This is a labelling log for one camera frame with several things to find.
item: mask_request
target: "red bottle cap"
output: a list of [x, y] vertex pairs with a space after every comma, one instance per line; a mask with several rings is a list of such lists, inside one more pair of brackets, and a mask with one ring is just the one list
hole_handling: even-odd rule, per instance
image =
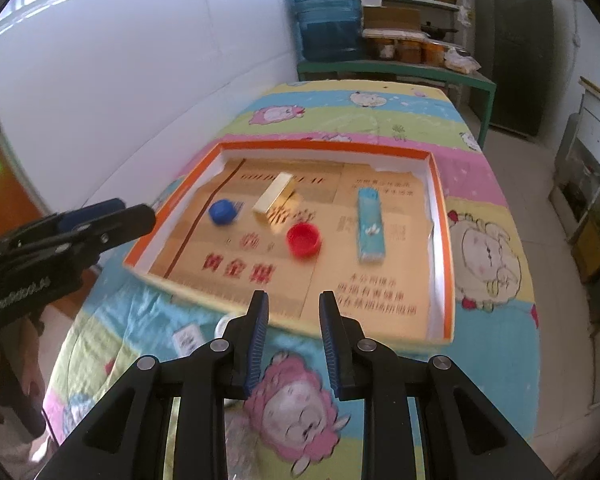
[[296, 258], [308, 258], [320, 250], [320, 231], [306, 222], [295, 224], [286, 232], [286, 244]]

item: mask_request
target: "cartoon sheep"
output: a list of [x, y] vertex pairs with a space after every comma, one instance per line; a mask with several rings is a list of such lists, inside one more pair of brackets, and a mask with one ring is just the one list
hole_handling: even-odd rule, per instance
[[349, 96], [349, 99], [362, 107], [382, 106], [386, 104], [386, 98], [379, 96], [378, 94], [367, 94], [365, 92], [354, 92]]
[[320, 376], [308, 370], [300, 356], [288, 352], [273, 357], [244, 409], [263, 442], [280, 458], [293, 462], [293, 477], [311, 462], [331, 455], [340, 440], [338, 432], [350, 418], [338, 418]]
[[253, 113], [249, 124], [281, 123], [296, 117], [302, 117], [304, 108], [295, 105], [267, 106]]
[[480, 144], [475, 142], [475, 138], [471, 132], [460, 133], [460, 138], [464, 140], [464, 143], [469, 147], [469, 149], [474, 150], [474, 152], [482, 152], [480, 149]]
[[456, 296], [462, 307], [492, 312], [520, 290], [520, 261], [499, 225], [450, 211], [449, 234], [454, 255]]

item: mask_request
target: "pink sheep cartoon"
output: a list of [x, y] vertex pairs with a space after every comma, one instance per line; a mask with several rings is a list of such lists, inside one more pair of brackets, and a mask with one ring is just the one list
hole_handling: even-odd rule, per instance
[[295, 117], [302, 117], [304, 108], [295, 105], [267, 106], [253, 113], [249, 124], [281, 123]]
[[320, 376], [308, 370], [300, 356], [288, 352], [273, 357], [244, 409], [263, 442], [293, 462], [294, 478], [311, 462], [331, 455], [340, 440], [338, 432], [350, 418], [338, 418]]

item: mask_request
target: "plastic bag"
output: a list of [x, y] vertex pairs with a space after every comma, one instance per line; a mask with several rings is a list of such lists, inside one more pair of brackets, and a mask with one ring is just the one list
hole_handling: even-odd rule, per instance
[[458, 51], [451, 47], [445, 52], [445, 66], [455, 72], [470, 74], [480, 68], [480, 63], [471, 56], [460, 56]]
[[458, 21], [463, 27], [471, 27], [471, 18], [469, 13], [471, 11], [464, 6], [460, 6], [460, 11], [458, 12]]
[[395, 57], [395, 45], [381, 45], [378, 52], [380, 59], [393, 59]]

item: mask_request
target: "screw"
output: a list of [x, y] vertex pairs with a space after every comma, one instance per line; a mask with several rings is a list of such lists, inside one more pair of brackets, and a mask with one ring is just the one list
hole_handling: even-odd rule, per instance
[[449, 370], [451, 368], [451, 359], [445, 355], [436, 355], [433, 358], [433, 365], [438, 370]]
[[373, 339], [361, 339], [358, 341], [358, 348], [360, 348], [363, 352], [373, 352], [378, 345]]
[[225, 339], [214, 339], [209, 347], [214, 352], [224, 352], [227, 348], [229, 348], [229, 342]]
[[136, 365], [141, 370], [151, 370], [155, 365], [155, 359], [150, 355], [145, 355], [138, 359]]

